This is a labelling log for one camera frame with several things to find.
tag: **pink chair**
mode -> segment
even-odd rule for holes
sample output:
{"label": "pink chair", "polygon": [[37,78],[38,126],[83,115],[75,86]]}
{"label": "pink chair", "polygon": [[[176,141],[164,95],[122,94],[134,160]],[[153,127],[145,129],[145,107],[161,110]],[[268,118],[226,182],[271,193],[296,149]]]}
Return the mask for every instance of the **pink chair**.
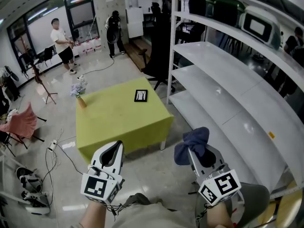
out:
{"label": "pink chair", "polygon": [[[46,122],[45,119],[42,119],[35,115],[35,113],[32,110],[31,104],[28,103],[28,107],[24,112],[19,114],[13,114],[9,122],[0,125],[0,131],[9,133],[9,138],[12,138],[17,142],[22,143],[24,147],[27,149],[27,146],[22,140],[24,138],[30,139],[31,137],[34,137],[44,142],[44,140],[33,135],[36,129],[37,118]],[[14,134],[18,138],[18,140],[15,139],[13,136],[11,136],[10,135],[11,133]]]}

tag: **shelf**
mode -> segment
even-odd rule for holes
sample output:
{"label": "shelf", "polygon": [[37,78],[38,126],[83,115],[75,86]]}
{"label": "shelf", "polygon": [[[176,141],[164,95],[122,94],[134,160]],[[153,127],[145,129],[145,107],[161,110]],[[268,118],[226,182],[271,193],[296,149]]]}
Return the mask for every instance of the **shelf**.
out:
{"label": "shelf", "polygon": [[242,182],[256,184],[257,181],[231,142],[215,124],[206,111],[187,91],[170,96],[170,100],[192,129],[207,127],[210,131],[208,144],[218,149],[231,169],[235,169]]}
{"label": "shelf", "polygon": [[267,134],[274,134],[274,145],[300,185],[304,179],[304,125],[279,93],[248,66],[211,43],[180,44],[173,49],[227,90]]}
{"label": "shelf", "polygon": [[256,180],[272,191],[286,163],[260,125],[224,88],[195,65],[173,70],[172,75],[220,127]]}
{"label": "shelf", "polygon": [[187,12],[172,12],[173,15],[184,19],[193,20],[195,22],[204,24],[216,30],[219,30],[233,38],[244,42],[248,46],[252,47],[257,52],[264,55],[270,61],[275,63],[280,69],[282,69],[304,92],[304,68],[302,68],[290,55],[285,53],[281,48],[277,51],[274,50],[259,40],[255,39],[251,35],[243,32],[242,30],[232,27],[230,25],[221,23],[214,19],[206,18]]}

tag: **flower vase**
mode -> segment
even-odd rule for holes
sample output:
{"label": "flower vase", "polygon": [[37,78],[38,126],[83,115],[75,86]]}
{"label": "flower vase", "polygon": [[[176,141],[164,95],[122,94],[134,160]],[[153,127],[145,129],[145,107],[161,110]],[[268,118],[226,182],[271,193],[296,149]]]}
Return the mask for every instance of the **flower vase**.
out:
{"label": "flower vase", "polygon": [[86,108],[86,103],[83,100],[83,98],[79,97],[79,98],[77,98],[77,101],[81,108]]}

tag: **pink cloth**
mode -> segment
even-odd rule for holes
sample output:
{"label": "pink cloth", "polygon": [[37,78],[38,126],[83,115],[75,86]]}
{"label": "pink cloth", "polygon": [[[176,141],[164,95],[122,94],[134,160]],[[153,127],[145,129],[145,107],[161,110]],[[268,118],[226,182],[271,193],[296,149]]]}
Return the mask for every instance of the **pink cloth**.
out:
{"label": "pink cloth", "polygon": [[28,107],[24,112],[13,114],[8,123],[0,125],[0,131],[29,139],[34,133],[36,124],[37,116],[33,112],[31,104],[28,103]]}

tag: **orange sticker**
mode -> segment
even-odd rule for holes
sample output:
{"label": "orange sticker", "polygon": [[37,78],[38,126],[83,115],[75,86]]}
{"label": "orange sticker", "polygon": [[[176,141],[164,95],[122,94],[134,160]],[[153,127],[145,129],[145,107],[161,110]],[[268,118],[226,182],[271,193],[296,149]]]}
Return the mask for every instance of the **orange sticker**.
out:
{"label": "orange sticker", "polygon": [[269,132],[268,134],[269,134],[269,136],[270,136],[272,139],[275,138],[275,135],[274,135],[272,132]]}

